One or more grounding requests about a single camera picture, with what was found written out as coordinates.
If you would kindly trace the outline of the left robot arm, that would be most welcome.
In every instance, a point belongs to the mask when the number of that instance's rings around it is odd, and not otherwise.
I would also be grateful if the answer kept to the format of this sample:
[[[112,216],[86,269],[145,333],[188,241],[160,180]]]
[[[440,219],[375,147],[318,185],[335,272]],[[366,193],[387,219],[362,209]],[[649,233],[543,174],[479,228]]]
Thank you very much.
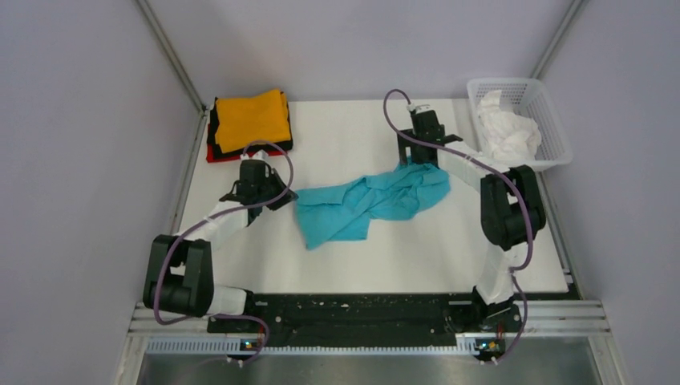
[[[238,180],[214,209],[182,233],[157,236],[151,244],[143,303],[156,313],[181,318],[226,315],[238,331],[257,321],[248,290],[216,284],[213,254],[249,227],[263,209],[275,211],[297,200],[275,168],[264,160],[243,160]]]

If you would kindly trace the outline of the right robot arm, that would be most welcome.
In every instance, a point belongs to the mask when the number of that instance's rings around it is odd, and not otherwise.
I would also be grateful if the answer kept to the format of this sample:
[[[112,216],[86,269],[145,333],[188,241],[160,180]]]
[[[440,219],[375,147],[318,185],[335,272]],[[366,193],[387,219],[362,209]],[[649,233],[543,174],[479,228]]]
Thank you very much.
[[[492,330],[512,307],[511,274],[531,260],[516,265],[510,253],[518,245],[531,252],[539,230],[546,224],[536,173],[527,165],[507,168],[494,164],[445,127],[429,105],[411,107],[411,128],[397,135],[399,162],[430,164],[448,172],[480,195],[480,223],[487,239],[487,254],[474,285],[472,324]]]

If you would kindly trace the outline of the teal polo shirt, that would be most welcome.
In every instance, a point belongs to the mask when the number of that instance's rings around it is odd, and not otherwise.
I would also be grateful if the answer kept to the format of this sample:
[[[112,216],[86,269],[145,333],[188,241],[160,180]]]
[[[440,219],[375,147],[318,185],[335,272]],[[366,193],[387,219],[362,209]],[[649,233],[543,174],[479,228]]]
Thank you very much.
[[[363,241],[373,220],[409,221],[451,191],[449,174],[431,164],[399,165],[346,184],[298,192],[295,216],[308,250],[331,241]]]

